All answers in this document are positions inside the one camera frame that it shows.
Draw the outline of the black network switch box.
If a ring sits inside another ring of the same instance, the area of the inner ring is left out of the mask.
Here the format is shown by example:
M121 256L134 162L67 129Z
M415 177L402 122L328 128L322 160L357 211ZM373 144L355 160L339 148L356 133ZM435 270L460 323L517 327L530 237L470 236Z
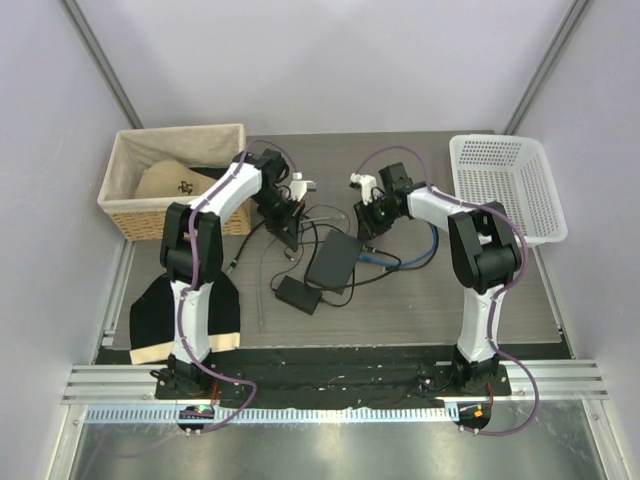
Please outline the black network switch box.
M358 262L364 242L332 230L311 262L305 280L324 291L342 293Z

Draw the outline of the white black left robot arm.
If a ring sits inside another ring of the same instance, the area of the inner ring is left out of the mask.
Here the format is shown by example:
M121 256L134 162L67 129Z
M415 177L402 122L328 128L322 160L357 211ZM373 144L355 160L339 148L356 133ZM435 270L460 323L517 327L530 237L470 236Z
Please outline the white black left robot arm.
M208 333L213 287L222 276L222 227L252 200L266 229L289 249L298 249L304 197L314 191L287 156L266 149L238 153L212 187L187 204L172 203L164 222L160 263L169 279L174 303L174 341L167 366L154 370L163 397L205 397L217 380L231 379L205 365L211 353Z

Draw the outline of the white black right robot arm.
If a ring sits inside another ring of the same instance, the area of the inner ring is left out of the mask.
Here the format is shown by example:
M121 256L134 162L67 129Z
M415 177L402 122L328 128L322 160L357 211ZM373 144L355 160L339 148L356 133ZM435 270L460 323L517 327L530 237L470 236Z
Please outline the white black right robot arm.
M506 290L526 259L519 248L524 236L501 203L477 205L415 183L401 163L381 169L378 178L355 172L350 186L361 194L354 205L360 239L382 235L401 217L423 220L448 235L453 272L464 287L451 380L460 393L477 393L497 375L494 337Z

